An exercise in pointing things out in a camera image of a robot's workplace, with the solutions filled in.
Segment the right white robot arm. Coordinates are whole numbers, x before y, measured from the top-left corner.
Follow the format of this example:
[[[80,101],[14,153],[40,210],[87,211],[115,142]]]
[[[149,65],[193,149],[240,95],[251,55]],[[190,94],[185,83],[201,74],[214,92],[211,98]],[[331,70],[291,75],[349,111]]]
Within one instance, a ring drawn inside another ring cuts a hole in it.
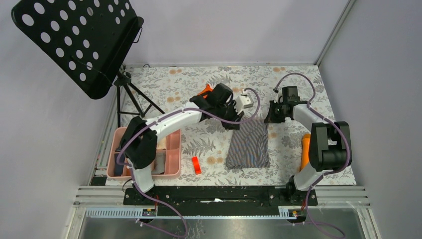
[[[265,123],[282,123],[286,118],[300,122],[310,131],[308,164],[291,176],[283,194],[285,200],[298,205],[310,195],[313,186],[324,176],[338,173],[352,162],[350,128],[345,121],[332,121],[301,100],[296,86],[275,90]]]

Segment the orange underwear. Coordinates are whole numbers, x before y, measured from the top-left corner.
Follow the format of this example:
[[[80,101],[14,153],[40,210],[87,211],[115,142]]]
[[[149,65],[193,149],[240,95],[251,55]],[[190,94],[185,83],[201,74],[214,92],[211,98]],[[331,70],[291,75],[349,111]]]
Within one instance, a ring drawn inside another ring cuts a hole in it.
[[[200,93],[198,93],[198,96],[201,96],[206,99],[212,91],[213,87],[210,84],[206,84],[205,88]]]

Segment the grey striped underwear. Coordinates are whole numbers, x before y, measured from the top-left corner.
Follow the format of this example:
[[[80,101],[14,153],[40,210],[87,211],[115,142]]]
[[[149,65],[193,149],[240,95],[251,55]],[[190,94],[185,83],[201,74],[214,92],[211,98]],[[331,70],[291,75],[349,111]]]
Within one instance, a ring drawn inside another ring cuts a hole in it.
[[[225,164],[229,170],[270,166],[268,125],[263,119],[242,123],[233,132]]]

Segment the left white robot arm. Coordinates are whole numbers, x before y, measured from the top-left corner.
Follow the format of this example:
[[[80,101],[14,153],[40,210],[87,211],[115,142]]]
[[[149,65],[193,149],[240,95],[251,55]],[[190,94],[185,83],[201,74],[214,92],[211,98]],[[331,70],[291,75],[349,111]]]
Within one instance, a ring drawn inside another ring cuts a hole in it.
[[[186,126],[209,118],[221,121],[226,129],[237,129],[244,109],[253,105],[246,93],[234,97],[223,83],[193,96],[182,107],[151,119],[133,118],[120,141],[117,164],[126,166],[137,190],[135,198],[144,205],[154,200],[151,164],[160,140]]]

